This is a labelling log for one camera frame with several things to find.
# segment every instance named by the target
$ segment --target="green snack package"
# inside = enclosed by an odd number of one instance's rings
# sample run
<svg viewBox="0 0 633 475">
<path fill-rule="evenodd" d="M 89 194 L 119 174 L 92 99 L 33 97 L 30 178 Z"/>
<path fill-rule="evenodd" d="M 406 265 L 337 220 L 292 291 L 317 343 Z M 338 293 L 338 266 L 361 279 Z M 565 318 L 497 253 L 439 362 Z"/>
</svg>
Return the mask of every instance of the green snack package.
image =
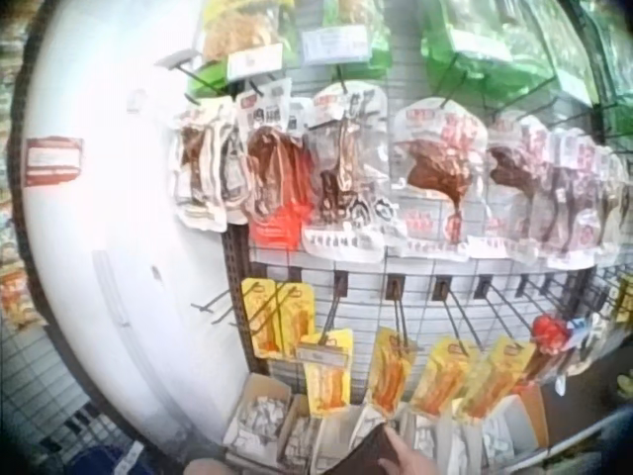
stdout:
<svg viewBox="0 0 633 475">
<path fill-rule="evenodd" d="M 597 89 L 587 51 L 563 7 L 557 0 L 525 3 L 543 35 L 560 89 L 587 106 L 597 104 Z"/>
<path fill-rule="evenodd" d="M 284 66 L 297 62 L 295 0 L 208 0 L 202 30 L 203 64 L 196 75 L 214 89 L 192 79 L 188 92 L 193 97 L 214 96 L 227 87 L 233 53 L 280 44 Z"/>
<path fill-rule="evenodd" d="M 366 25 L 372 49 L 369 62 L 341 64 L 345 79 L 380 79 L 392 65 L 391 32 L 385 24 L 383 0 L 324 0 L 323 25 Z"/>
</svg>

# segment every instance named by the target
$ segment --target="metal hook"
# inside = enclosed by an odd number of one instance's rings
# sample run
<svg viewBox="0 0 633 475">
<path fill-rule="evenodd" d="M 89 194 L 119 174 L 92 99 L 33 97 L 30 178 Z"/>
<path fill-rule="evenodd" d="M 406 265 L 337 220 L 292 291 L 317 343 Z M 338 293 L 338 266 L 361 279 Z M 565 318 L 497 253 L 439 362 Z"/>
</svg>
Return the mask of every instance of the metal hook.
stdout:
<svg viewBox="0 0 633 475">
<path fill-rule="evenodd" d="M 257 87 L 257 84 L 255 84 L 255 83 L 252 81 L 252 79 L 250 79 L 250 80 L 248 81 L 248 84 L 250 85 L 250 87 L 252 88 L 252 90 L 253 90 L 253 91 L 255 91 L 255 92 L 257 93 L 257 95 L 258 95 L 259 97 L 264 97 L 264 93 L 263 93 L 263 92 L 261 92 L 261 91 L 259 90 L 259 88 Z"/>
</svg>

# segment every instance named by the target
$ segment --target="packaged snack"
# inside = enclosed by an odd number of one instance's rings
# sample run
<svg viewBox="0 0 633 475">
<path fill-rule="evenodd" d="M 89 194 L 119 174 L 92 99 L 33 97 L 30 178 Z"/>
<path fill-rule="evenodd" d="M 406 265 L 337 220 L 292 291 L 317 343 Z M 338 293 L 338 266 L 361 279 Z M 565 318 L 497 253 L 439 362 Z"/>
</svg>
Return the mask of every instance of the packaged snack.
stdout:
<svg viewBox="0 0 633 475">
<path fill-rule="evenodd" d="M 46 325 L 29 291 L 29 277 L 22 261 L 0 268 L 0 300 L 3 318 L 16 332 Z"/>
<path fill-rule="evenodd" d="M 299 138 L 297 118 L 289 135 L 291 79 L 260 86 L 236 98 L 239 131 L 254 181 L 245 212 L 259 244 L 295 249 L 311 210 L 312 160 Z"/>
<path fill-rule="evenodd" d="M 189 228 L 226 231 L 221 168 L 234 121 L 230 97 L 202 99 L 177 120 L 172 196 L 178 218 Z"/>
<path fill-rule="evenodd" d="M 278 301 L 282 351 L 292 361 L 301 338 L 315 332 L 315 292 L 308 284 L 286 284 Z"/>
<path fill-rule="evenodd" d="M 305 343 L 318 343 L 320 333 L 302 338 Z M 327 346 L 341 348 L 347 355 L 348 366 L 339 369 L 323 364 L 305 363 L 310 414 L 322 418 L 344 411 L 351 397 L 351 362 L 354 348 L 352 330 L 335 330 L 327 334 Z"/>
<path fill-rule="evenodd" d="M 279 45 L 284 64 L 297 59 L 294 0 L 209 0 L 202 17 L 200 50 L 204 64 L 196 73 L 216 90 L 226 87 L 226 61 L 231 54 Z M 267 50 L 261 54 L 272 53 Z M 192 80 L 190 93 L 201 97 L 215 91 Z"/>
<path fill-rule="evenodd" d="M 534 15 L 562 91 L 583 104 L 597 103 L 597 89 L 587 51 L 571 20 L 556 0 L 525 2 Z"/>
<path fill-rule="evenodd" d="M 411 398 L 411 410 L 439 417 L 466 383 L 478 358 L 474 343 L 448 336 L 438 341 Z"/>
<path fill-rule="evenodd" d="M 380 262 L 389 200 L 387 96 L 360 81 L 332 84 L 314 98 L 310 144 L 316 202 L 304 248 L 323 258 Z"/>
<path fill-rule="evenodd" d="M 626 215 L 626 193 L 629 174 L 626 164 L 608 146 L 597 148 L 599 163 L 599 218 L 600 236 L 597 243 L 600 251 L 596 264 L 614 265 L 622 245 L 622 231 Z"/>
<path fill-rule="evenodd" d="M 367 26 L 372 48 L 369 63 L 342 64 L 345 79 L 377 79 L 392 65 L 389 47 L 391 32 L 385 24 L 383 0 L 323 0 L 326 27 L 339 25 Z"/>
<path fill-rule="evenodd" d="M 405 342 L 399 333 L 391 329 L 378 329 L 366 401 L 386 418 L 396 413 L 411 367 L 415 363 L 415 352 L 414 343 Z"/>
<path fill-rule="evenodd" d="M 495 408 L 523 374 L 534 353 L 533 343 L 521 343 L 501 336 L 495 347 L 471 373 L 457 417 L 466 422 L 481 421 Z"/>
<path fill-rule="evenodd" d="M 550 161 L 550 133 L 534 116 L 508 111 L 489 128 L 484 231 L 468 236 L 469 253 L 479 259 L 508 258 L 526 264 L 538 257 L 530 239 L 530 218 L 544 162 Z"/>
<path fill-rule="evenodd" d="M 469 192 L 483 198 L 486 127 L 459 104 L 428 98 L 400 110 L 394 130 L 396 221 L 407 231 L 395 226 L 390 244 L 402 256 L 467 260 L 463 216 Z"/>
<path fill-rule="evenodd" d="M 549 267 L 585 269 L 594 266 L 599 252 L 597 147 L 580 129 L 558 132 L 556 138 L 555 219 L 541 240 L 540 253 Z"/>
<path fill-rule="evenodd" d="M 281 326 L 277 285 L 270 279 L 244 279 L 241 292 L 244 312 L 252 334 L 253 350 L 257 358 L 282 359 Z"/>
</svg>

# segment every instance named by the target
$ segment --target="cardboard box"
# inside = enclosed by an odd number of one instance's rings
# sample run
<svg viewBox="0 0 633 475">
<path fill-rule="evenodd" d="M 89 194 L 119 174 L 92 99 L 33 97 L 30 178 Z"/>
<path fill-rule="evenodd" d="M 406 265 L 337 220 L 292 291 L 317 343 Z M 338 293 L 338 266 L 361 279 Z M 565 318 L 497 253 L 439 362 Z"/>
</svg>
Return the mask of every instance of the cardboard box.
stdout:
<svg viewBox="0 0 633 475">
<path fill-rule="evenodd" d="M 297 394 L 293 396 L 293 403 L 290 406 L 290 410 L 288 411 L 288 415 L 284 420 L 284 425 L 281 428 L 281 432 L 279 433 L 279 442 L 278 442 L 278 450 L 277 450 L 277 462 L 281 466 L 287 466 L 284 463 L 284 455 L 286 453 L 286 445 L 288 445 L 288 439 L 295 427 L 295 423 L 298 418 L 309 418 L 310 417 L 310 405 L 308 403 L 308 397 L 303 394 Z M 320 424 L 320 420 L 312 420 L 313 423 Z M 315 446 L 317 444 L 317 438 L 313 440 L 313 452 L 315 451 Z M 312 454 L 310 458 L 307 460 L 308 466 L 312 461 Z M 304 473 L 305 470 L 297 470 L 296 467 L 288 467 L 286 469 L 289 473 Z"/>
<path fill-rule="evenodd" d="M 402 416 L 400 435 L 409 447 L 414 448 L 415 445 L 415 418 L 417 413 L 407 408 Z M 449 410 L 444 411 L 441 418 L 433 418 L 431 416 L 423 416 L 428 420 L 432 429 L 433 439 L 435 441 L 435 456 L 433 457 L 439 473 L 446 473 L 448 470 L 448 461 L 451 453 L 451 442 L 453 435 L 453 415 Z"/>
<path fill-rule="evenodd" d="M 228 429 L 226 430 L 223 444 L 228 448 L 229 451 L 234 452 L 241 458 L 253 460 L 257 463 L 273 468 L 280 468 L 279 464 L 277 463 L 279 437 L 277 439 L 269 441 L 264 446 L 263 451 L 260 453 L 253 453 L 232 446 L 232 443 L 235 441 L 239 433 L 239 418 L 242 414 L 242 411 L 244 410 L 244 408 L 248 407 L 250 403 L 256 401 L 258 397 L 262 396 L 283 401 L 286 405 L 286 411 L 288 411 L 288 408 L 290 407 L 292 391 L 289 386 L 280 381 L 277 381 L 276 379 L 269 378 L 268 376 L 263 376 L 261 374 L 250 374 L 248 376 L 248 379 L 246 380 L 246 383 L 244 384 L 241 398 L 239 399 L 239 403 L 235 408 L 233 417 L 230 421 L 230 424 L 228 425 Z"/>
<path fill-rule="evenodd" d="M 349 453 L 349 442 L 362 412 L 360 406 L 349 406 L 347 411 L 323 419 L 318 428 L 318 436 L 313 450 L 310 468 L 312 475 L 320 475 L 331 468 L 319 463 L 322 458 L 342 460 Z"/>
</svg>

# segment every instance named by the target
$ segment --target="packaged meat snack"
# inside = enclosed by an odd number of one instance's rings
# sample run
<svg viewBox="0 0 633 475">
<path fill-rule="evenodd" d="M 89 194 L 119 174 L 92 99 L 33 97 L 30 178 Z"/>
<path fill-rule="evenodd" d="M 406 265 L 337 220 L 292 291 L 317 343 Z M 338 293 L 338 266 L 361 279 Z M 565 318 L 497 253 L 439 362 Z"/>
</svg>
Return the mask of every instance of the packaged meat snack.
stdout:
<svg viewBox="0 0 633 475">
<path fill-rule="evenodd" d="M 379 328 L 369 369 L 366 400 L 391 418 L 405 391 L 405 383 L 415 363 L 416 348 L 391 329 Z"/>
<path fill-rule="evenodd" d="M 599 162 L 600 236 L 597 265 L 615 265 L 622 245 L 622 231 L 628 207 L 630 177 L 626 164 L 610 147 L 597 148 Z"/>
<path fill-rule="evenodd" d="M 394 216 L 385 92 L 361 81 L 332 84 L 315 96 L 310 126 L 316 198 L 304 248 L 323 258 L 380 262 L 381 229 Z"/>
<path fill-rule="evenodd" d="M 295 25 L 294 0 L 207 0 L 202 13 L 202 33 L 198 50 L 202 52 L 203 65 L 196 75 L 207 84 L 214 86 L 210 90 L 200 81 L 190 82 L 189 92 L 194 97 L 215 95 L 224 89 L 228 81 L 228 57 L 242 51 L 271 47 L 252 51 L 251 54 L 279 54 L 282 62 L 292 65 L 297 60 L 297 28 Z M 250 57 L 232 74 L 252 75 L 249 67 L 254 63 L 266 62 L 266 58 Z"/>
<path fill-rule="evenodd" d="M 303 343 L 318 343 L 321 333 L 304 336 Z M 347 355 L 347 368 L 304 363 L 308 385 L 310 414 L 323 418 L 344 411 L 351 397 L 351 364 L 354 348 L 352 330 L 336 330 L 327 334 L 327 346 L 336 346 Z"/>
<path fill-rule="evenodd" d="M 244 207 L 251 238 L 261 245 L 295 249 L 311 210 L 312 160 L 296 116 L 288 133 L 291 87 L 291 79 L 274 81 L 239 94 L 236 103 L 253 180 Z"/>
<path fill-rule="evenodd" d="M 323 0 L 323 24 L 365 25 L 369 34 L 372 56 L 369 63 L 342 64 L 341 70 L 348 79 L 377 79 L 385 75 L 392 65 L 389 46 L 391 32 L 385 24 L 384 0 Z"/>
<path fill-rule="evenodd" d="M 540 227 L 539 254 L 561 270 L 594 266 L 600 235 L 597 147 L 580 129 L 555 131 L 555 169 L 549 190 L 553 213 L 533 208 Z"/>
<path fill-rule="evenodd" d="M 203 99 L 176 121 L 171 193 L 176 215 L 189 228 L 226 231 L 221 168 L 234 121 L 230 97 Z"/>
<path fill-rule="evenodd" d="M 517 344 L 501 336 L 490 353 L 471 372 L 457 418 L 466 423 L 482 421 L 523 374 L 536 346 Z"/>
<path fill-rule="evenodd" d="M 466 384 L 479 355 L 473 342 L 449 336 L 438 341 L 411 398 L 411 410 L 439 417 Z"/>
<path fill-rule="evenodd" d="M 466 198 L 484 197 L 486 127 L 459 104 L 434 97 L 400 110 L 394 131 L 392 189 L 401 225 L 390 243 L 402 256 L 468 260 Z"/>
<path fill-rule="evenodd" d="M 501 114 L 489 127 L 489 180 L 483 232 L 468 236 L 469 252 L 479 259 L 513 258 L 532 264 L 538 241 L 529 221 L 543 163 L 549 162 L 550 133 L 534 116 Z"/>
</svg>

